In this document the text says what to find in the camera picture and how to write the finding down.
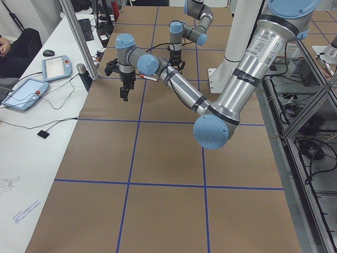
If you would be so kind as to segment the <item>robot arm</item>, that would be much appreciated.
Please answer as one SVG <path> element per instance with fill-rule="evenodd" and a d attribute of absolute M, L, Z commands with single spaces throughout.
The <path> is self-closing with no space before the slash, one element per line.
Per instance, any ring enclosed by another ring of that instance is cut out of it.
<path fill-rule="evenodd" d="M 203 1 L 185 1 L 184 13 L 198 20 L 199 24 L 193 28 L 184 21 L 170 22 L 169 63 L 179 72 L 185 67 L 185 61 L 182 60 L 183 40 L 187 39 L 199 46 L 204 45 L 207 40 L 206 32 L 213 22 L 213 12 Z"/>
<path fill-rule="evenodd" d="M 169 59 L 138 47 L 131 34 L 116 37 L 117 67 L 123 83 L 120 96 L 127 101 L 136 72 L 161 79 L 199 115 L 193 127 L 199 145 L 210 150 L 221 148 L 232 137 L 242 109 L 279 52 L 288 43 L 307 37 L 309 21 L 318 5 L 319 1 L 238 1 L 224 60 L 217 68 L 209 69 L 210 92 L 217 95 L 211 102 L 176 68 L 182 40 L 204 45 L 214 20 L 212 10 L 203 1 L 186 1 L 184 13 L 199 24 L 190 27 L 182 21 L 170 22 Z"/>

